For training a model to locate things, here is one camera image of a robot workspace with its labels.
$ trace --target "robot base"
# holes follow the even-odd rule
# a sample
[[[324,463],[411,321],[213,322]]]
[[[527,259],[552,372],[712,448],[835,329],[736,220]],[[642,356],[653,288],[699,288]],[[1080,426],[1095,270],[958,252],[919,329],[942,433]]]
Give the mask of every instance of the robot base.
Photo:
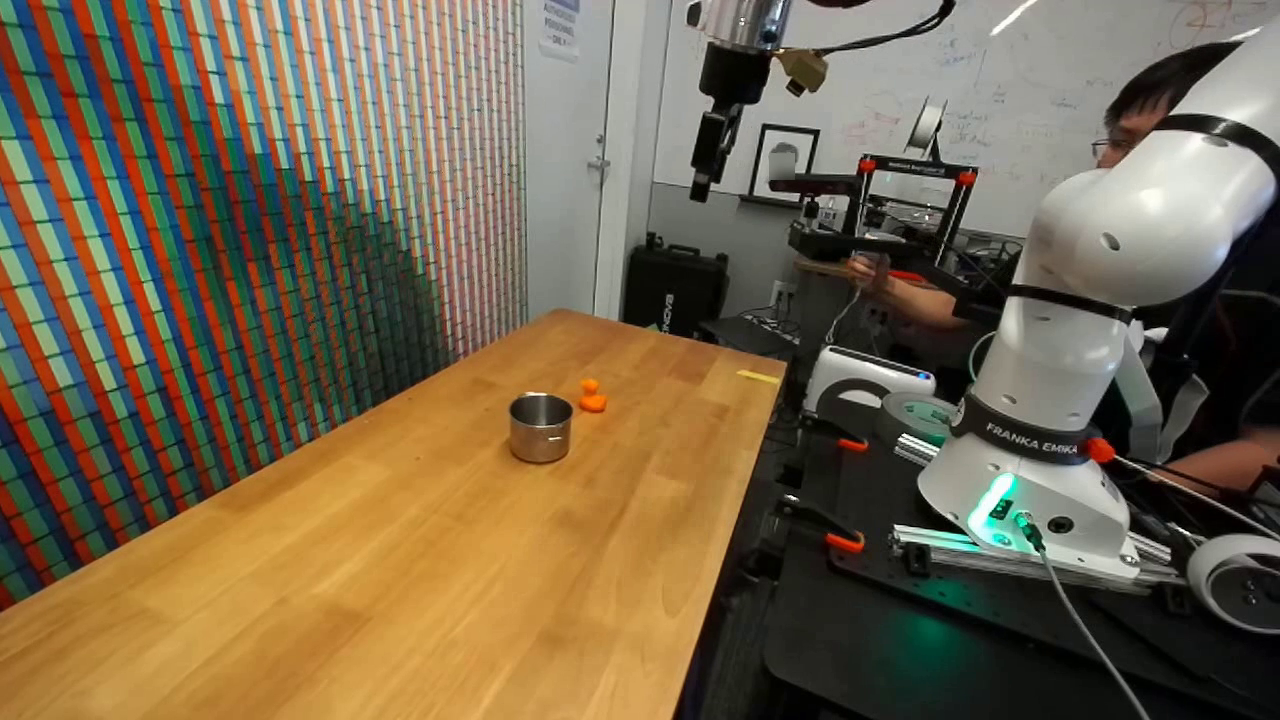
[[[1037,463],[962,434],[919,473],[919,496],[978,539],[978,551],[1039,562],[1029,543],[1037,524],[1046,557],[1102,584],[1140,584],[1140,551],[1130,535],[1130,502],[1087,458],[1075,468]]]

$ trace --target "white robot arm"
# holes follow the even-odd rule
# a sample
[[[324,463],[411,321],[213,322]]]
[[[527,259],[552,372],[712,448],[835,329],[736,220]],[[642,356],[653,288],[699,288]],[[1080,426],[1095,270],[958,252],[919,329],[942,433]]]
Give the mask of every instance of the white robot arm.
[[[1029,551],[1130,584],[1130,502],[1087,458],[1085,433],[1110,392],[1130,313],[1195,292],[1275,199],[1280,22],[1208,73],[1113,173],[1050,192],[1033,220],[1002,332],[958,441],[919,496],[984,551]]]

